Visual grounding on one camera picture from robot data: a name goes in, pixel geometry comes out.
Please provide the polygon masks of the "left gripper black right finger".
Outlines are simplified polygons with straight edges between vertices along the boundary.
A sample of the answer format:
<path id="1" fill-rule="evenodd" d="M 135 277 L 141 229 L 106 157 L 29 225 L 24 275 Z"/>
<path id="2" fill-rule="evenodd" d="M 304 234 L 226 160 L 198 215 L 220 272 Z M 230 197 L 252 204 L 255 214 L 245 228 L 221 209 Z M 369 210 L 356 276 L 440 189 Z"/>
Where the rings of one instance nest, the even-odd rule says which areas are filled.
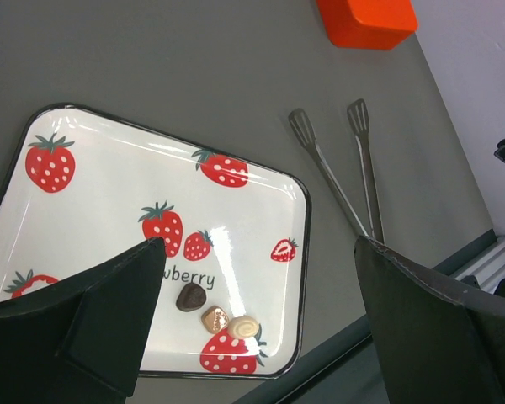
<path id="1" fill-rule="evenodd" d="M 354 259 L 390 402 L 505 403 L 504 296 L 369 237 Z"/>

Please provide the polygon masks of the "orange box lid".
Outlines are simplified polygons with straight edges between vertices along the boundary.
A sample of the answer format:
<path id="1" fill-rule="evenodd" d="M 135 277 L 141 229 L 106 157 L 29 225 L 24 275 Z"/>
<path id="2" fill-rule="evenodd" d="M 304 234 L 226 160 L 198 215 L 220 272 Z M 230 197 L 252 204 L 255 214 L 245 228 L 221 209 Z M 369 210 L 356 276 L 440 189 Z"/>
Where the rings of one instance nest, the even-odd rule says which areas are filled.
<path id="1" fill-rule="evenodd" d="M 316 4 L 328 35 L 337 39 L 376 30 L 413 33 L 418 27 L 410 1 L 326 0 Z"/>

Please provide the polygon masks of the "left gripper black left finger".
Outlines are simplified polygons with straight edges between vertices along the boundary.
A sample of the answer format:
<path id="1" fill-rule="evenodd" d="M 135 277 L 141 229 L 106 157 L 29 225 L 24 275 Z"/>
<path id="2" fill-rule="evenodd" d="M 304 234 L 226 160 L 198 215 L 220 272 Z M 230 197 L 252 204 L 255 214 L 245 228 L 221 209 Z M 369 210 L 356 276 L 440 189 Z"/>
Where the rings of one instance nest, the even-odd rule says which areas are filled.
<path id="1" fill-rule="evenodd" d="M 0 302 L 0 403 L 123 403 L 160 293 L 163 241 Z"/>

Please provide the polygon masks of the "white strawberry tray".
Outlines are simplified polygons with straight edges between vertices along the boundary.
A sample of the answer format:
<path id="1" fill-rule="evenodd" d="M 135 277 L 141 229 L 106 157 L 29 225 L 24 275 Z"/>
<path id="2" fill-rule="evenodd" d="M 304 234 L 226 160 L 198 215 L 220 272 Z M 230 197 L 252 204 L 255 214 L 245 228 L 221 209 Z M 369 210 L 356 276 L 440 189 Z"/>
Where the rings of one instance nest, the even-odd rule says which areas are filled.
<path id="1" fill-rule="evenodd" d="M 293 176 L 75 105 L 36 113 L 0 197 L 0 302 L 151 237 L 167 261 L 143 375 L 270 379 L 300 350 L 311 198 Z M 196 283 L 207 300 L 176 307 Z M 255 337 L 210 334 L 219 306 Z"/>

